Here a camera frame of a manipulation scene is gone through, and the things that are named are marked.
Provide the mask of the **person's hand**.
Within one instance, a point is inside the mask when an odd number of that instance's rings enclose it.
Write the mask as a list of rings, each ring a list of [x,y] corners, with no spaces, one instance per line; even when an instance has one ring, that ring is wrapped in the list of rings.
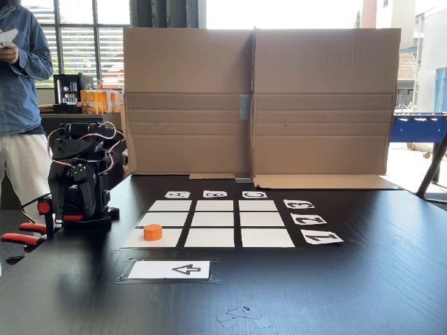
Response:
[[[17,45],[12,42],[5,42],[1,44],[0,61],[8,64],[16,64],[19,60],[20,53]]]

